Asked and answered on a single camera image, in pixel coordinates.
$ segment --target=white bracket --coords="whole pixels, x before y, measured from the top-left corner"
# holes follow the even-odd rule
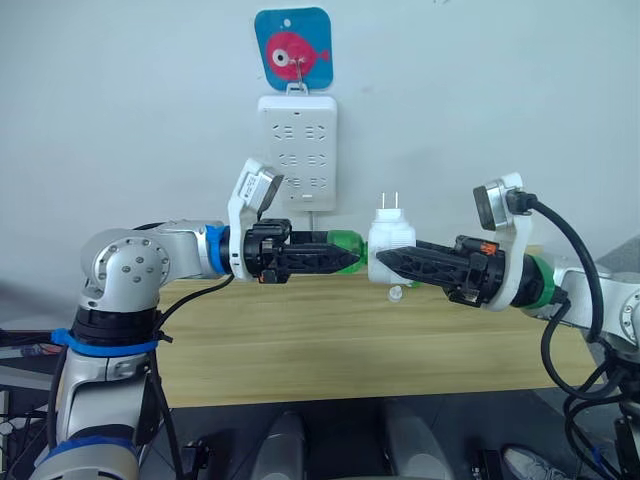
[[[238,280],[253,277],[244,264],[244,236],[273,201],[282,175],[250,158],[244,164],[233,189],[227,213],[229,215],[229,265]]]
[[[531,236],[533,224],[530,215],[514,215],[507,206],[507,192],[522,189],[522,177],[519,173],[511,173],[500,177],[495,182],[485,185],[494,211],[495,235],[493,241],[500,244],[505,252],[505,271],[502,285],[493,299],[483,305],[487,310],[497,312],[507,308],[520,286],[524,254]]]

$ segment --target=white wall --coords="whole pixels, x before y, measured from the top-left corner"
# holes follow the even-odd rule
[[[419,237],[449,244],[482,233],[471,188],[518,170],[595,256],[638,232],[636,0],[316,4],[340,105],[321,228],[366,233],[399,190]],[[68,322],[96,231],[225,218],[272,93],[253,19],[284,5],[0,2],[1,326]]]

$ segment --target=robotic arm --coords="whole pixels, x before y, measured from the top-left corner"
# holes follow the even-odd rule
[[[492,241],[458,236],[454,247],[417,241],[415,246],[378,251],[376,258],[394,273],[443,288],[449,300],[498,311],[511,305],[549,323],[541,341],[543,364],[551,378],[568,393],[565,432],[576,454],[603,478],[640,478],[640,276],[596,270],[582,240],[553,210],[523,191],[518,174],[507,175],[474,190],[480,222],[494,231]],[[531,232],[531,210],[551,220],[567,236],[580,263],[565,257],[525,253]],[[559,323],[586,331],[589,343],[605,347],[605,362],[579,389],[556,372],[550,353]],[[604,387],[588,389],[606,372]],[[620,395],[609,396],[619,388]],[[606,459],[596,464],[586,451],[593,445],[575,424],[585,408],[619,403],[616,421],[620,470]]]
[[[250,159],[228,203],[229,226],[166,222],[107,230],[87,243],[87,283],[75,322],[70,331],[53,334],[66,356],[50,395],[50,451],[32,479],[133,480],[135,449],[151,441],[161,413],[172,436],[155,358],[158,341],[170,340],[160,330],[170,311],[157,310],[163,285],[223,275],[229,275],[223,284],[233,277],[286,283],[294,273],[333,273],[364,262],[363,242],[354,232],[294,232],[287,219],[262,220],[281,181]],[[179,456],[173,460],[184,478]]]

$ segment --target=socket outlet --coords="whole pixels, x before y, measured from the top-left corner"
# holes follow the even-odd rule
[[[293,211],[336,206],[338,105],[328,96],[272,95],[258,102],[267,162],[284,175],[279,196]]]

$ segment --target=blue sign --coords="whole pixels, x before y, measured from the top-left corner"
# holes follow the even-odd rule
[[[318,7],[263,10],[256,15],[256,37],[269,85],[286,91],[300,79],[309,90],[333,81],[331,21]]]

